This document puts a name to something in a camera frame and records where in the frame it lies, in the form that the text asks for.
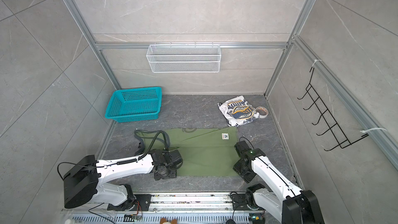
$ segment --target zip tie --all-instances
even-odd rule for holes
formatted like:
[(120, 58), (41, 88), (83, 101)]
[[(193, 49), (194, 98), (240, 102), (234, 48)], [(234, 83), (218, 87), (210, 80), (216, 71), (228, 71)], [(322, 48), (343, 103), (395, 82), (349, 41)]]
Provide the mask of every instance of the zip tie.
[(373, 130), (384, 130), (384, 131), (387, 131), (387, 129), (385, 129), (385, 128), (374, 127), (374, 128), (370, 128), (370, 129), (368, 129), (368, 130), (362, 130), (362, 131), (360, 131), (360, 132), (366, 133), (366, 132), (373, 131)]
[(317, 61), (322, 61), (322, 60), (317, 60), (317, 59), (315, 59), (315, 60), (314, 60), (314, 63), (312, 64), (311, 67), (313, 67)]

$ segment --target metal beam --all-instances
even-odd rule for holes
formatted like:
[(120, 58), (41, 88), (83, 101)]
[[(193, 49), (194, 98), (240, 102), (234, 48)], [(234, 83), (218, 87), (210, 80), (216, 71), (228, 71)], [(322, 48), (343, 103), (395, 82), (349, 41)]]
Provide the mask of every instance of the metal beam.
[(286, 42), (98, 42), (97, 49), (147, 49), (154, 44), (220, 45), (221, 48), (286, 48)]
[(121, 86), (119, 82), (117, 81), (115, 74), (113, 73), (112, 68), (109, 66), (107, 63), (105, 56), (102, 54), (100, 50), (96, 47), (96, 42), (94, 40), (94, 36), (90, 29), (88, 28), (87, 23), (84, 21), (82, 14), (80, 13), (79, 9), (77, 8), (77, 5), (74, 0), (63, 0), (71, 13), (73, 19), (77, 23), (78, 27), (80, 28), (80, 31), (82, 31), (83, 36), (86, 38), (88, 44), (90, 45), (91, 49), (93, 50), (95, 56), (101, 63), (103, 69), (107, 73), (108, 77), (110, 78), (113, 86), (116, 89), (121, 89)]
[[(299, 36), (293, 38), (294, 45), (313, 63), (320, 58)], [(326, 83), (332, 88), (340, 98), (346, 108), (356, 118), (364, 130), (373, 127), (382, 127), (375, 117), (361, 104), (361, 102), (351, 93), (351, 91), (333, 74), (324, 62), (316, 62), (314, 67)], [(390, 160), (392, 165), (398, 170), (398, 146), (391, 135), (383, 130), (373, 130), (368, 132), (369, 136)]]
[[(297, 21), (293, 27), (293, 30), (290, 34), (289, 39), (288, 39), (289, 44), (292, 42), (292, 38), (300, 33), (302, 27), (304, 26), (305, 21), (308, 18), (308, 15), (310, 14), (312, 7), (314, 6), (315, 1), (316, 0), (305, 0), (304, 5), (301, 9), (301, 12), (298, 15)], [(276, 79), (278, 78), (279, 74), (281, 73), (283, 65), (285, 64), (286, 59), (289, 56), (290, 50), (291, 50), (291, 46), (290, 47), (288, 46), (286, 51), (282, 53), (282, 55), (278, 61), (278, 64), (276, 65), (274, 72), (271, 76), (271, 79), (269, 80), (266, 91), (264, 92), (265, 97), (269, 97), (269, 95), (272, 91), (272, 88), (275, 85)]]

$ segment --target plastic basket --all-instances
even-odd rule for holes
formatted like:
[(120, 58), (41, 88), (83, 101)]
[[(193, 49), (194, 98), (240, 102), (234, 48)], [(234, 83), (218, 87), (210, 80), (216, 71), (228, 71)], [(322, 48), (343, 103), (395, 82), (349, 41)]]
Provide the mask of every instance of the plastic basket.
[(105, 118), (119, 123), (157, 119), (162, 104), (162, 88), (145, 87), (113, 92)]

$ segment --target tape roll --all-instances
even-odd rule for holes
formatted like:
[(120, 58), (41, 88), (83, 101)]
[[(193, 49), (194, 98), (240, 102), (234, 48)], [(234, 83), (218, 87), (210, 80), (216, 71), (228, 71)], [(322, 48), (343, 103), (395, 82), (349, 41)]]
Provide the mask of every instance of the tape roll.
[(256, 111), (260, 113), (260, 118), (265, 118), (268, 116), (268, 110), (265, 107), (257, 107)]

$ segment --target gray floor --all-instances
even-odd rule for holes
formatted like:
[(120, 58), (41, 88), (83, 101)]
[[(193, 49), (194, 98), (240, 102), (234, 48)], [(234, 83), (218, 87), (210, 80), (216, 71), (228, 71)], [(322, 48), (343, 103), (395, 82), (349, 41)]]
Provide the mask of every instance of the gray floor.
[[(227, 127), (226, 120), (217, 107), (217, 102), (225, 102), (231, 95), (163, 95), (159, 118), (152, 121), (118, 123), (109, 142), (104, 159), (117, 159), (133, 156), (138, 141), (134, 130), (162, 130), (168, 128), (215, 128)], [(245, 99), (254, 107), (267, 102), (262, 95), (246, 95)], [(238, 127), (238, 138), (248, 138), (255, 148), (261, 148), (274, 166), (294, 182), (293, 173), (278, 136), (275, 123), (269, 114), (264, 119)], [(153, 174), (132, 175), (113, 181), (115, 184), (128, 183), (134, 192), (171, 191), (246, 191), (246, 188), (264, 183), (258, 176), (245, 183), (241, 177), (177, 176), (175, 179), (153, 179)]]

